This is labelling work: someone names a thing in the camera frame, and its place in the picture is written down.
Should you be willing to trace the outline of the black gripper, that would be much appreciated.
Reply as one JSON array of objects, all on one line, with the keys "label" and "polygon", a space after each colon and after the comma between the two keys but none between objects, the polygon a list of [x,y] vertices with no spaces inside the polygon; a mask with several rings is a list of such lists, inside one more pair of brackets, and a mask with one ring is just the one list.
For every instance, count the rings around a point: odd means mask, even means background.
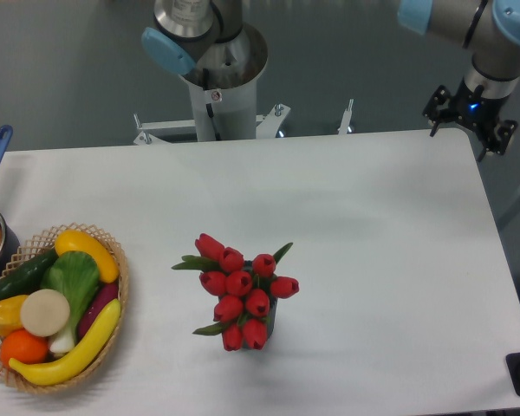
[{"label": "black gripper", "polygon": [[452,97],[450,91],[440,85],[426,103],[422,114],[431,127],[431,137],[441,124],[452,121],[475,133],[482,144],[482,151],[477,157],[477,162],[481,162],[487,153],[504,155],[517,130],[515,120],[500,119],[499,113],[507,100],[508,97],[484,98],[482,94],[466,88],[460,88]]}]

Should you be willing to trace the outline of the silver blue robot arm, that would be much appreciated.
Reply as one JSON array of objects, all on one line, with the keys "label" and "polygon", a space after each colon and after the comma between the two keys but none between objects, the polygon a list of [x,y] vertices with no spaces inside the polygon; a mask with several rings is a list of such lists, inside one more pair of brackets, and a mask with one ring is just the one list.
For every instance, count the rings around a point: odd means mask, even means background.
[{"label": "silver blue robot arm", "polygon": [[402,1],[398,21],[472,52],[457,92],[439,86],[427,102],[431,132],[454,122],[475,134],[483,154],[505,154],[518,127],[500,111],[520,81],[520,1]]}]

